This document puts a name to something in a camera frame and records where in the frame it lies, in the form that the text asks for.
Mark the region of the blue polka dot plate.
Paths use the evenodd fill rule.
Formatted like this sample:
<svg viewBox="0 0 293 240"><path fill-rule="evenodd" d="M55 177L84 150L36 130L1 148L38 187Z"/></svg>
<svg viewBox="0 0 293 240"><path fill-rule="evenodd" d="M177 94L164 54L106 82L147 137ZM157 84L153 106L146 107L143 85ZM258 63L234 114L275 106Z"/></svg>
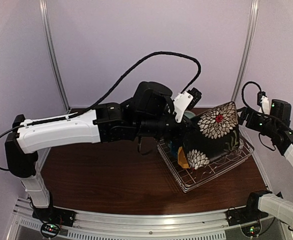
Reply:
<svg viewBox="0 0 293 240"><path fill-rule="evenodd" d="M175 158L178 159L178 152L180 148L180 143L178 141L170 141L168 143L170 154Z"/></svg>

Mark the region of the black square floral plate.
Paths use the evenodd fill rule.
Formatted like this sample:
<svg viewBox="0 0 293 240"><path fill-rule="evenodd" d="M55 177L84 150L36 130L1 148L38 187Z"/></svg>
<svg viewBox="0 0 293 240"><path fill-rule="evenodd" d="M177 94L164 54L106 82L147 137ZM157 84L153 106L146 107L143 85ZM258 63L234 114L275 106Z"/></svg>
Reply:
<svg viewBox="0 0 293 240"><path fill-rule="evenodd" d="M239 149L237 107L233 101L208 109L190 119L182 138L188 167L197 170Z"/></svg>

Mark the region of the yellow polka dot plate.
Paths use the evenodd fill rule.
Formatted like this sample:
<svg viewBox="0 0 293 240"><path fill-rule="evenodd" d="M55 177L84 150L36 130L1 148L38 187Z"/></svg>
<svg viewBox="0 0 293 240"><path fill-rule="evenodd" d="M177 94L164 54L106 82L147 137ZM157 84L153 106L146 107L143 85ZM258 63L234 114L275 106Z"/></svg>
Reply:
<svg viewBox="0 0 293 240"><path fill-rule="evenodd" d="M179 149L177 151L177 162L178 162L178 165L183 169L190 168L182 146L179 147Z"/></svg>

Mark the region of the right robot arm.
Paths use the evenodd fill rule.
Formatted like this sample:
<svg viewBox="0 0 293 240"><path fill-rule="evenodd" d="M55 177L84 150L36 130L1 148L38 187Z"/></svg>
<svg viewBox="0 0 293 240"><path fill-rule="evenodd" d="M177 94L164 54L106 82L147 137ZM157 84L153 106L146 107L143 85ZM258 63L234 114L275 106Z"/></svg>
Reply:
<svg viewBox="0 0 293 240"><path fill-rule="evenodd" d="M290 103L262 97L260 109L249 105L238 110L239 123L271 140L274 151L278 152L291 166L293 172L293 129L290 127L292 106ZM271 191L258 191L249 195L243 217L253 221L261 213L266 213L286 224L293 232L293 202Z"/></svg>

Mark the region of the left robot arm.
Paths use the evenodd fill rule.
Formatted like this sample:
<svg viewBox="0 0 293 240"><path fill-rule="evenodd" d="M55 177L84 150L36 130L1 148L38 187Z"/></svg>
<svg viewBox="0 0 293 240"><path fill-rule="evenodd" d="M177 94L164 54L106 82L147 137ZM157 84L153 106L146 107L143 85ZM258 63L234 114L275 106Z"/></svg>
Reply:
<svg viewBox="0 0 293 240"><path fill-rule="evenodd" d="M177 138L186 127L184 112L200 99L196 88L172 96L158 82L141 82L133 97L83 111L38 120L16 116L4 143L8 170L18 177L39 214L54 222L58 210L37 165L38 151L80 143L110 143L143 137Z"/></svg>

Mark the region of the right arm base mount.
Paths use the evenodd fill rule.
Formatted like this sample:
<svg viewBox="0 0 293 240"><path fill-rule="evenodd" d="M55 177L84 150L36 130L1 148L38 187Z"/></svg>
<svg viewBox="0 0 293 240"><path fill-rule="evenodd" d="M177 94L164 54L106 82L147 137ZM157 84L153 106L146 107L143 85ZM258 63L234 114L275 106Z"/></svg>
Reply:
<svg viewBox="0 0 293 240"><path fill-rule="evenodd" d="M256 222L261 219L267 218L269 216L268 213L261 212L261 211L250 211L247 208L240 207L230 207L226 212L226 220L228 225L235 226L235 225L243 225L250 222Z"/></svg>

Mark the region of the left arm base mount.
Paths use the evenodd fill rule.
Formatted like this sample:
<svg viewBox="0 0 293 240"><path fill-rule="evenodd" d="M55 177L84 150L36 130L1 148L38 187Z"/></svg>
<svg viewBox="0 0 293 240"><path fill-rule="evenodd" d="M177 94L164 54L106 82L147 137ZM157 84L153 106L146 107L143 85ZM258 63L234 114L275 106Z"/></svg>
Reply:
<svg viewBox="0 0 293 240"><path fill-rule="evenodd" d="M72 227L76 217L75 211L57 208L54 206L49 208L33 207L32 209L32 217L40 220L42 223Z"/></svg>

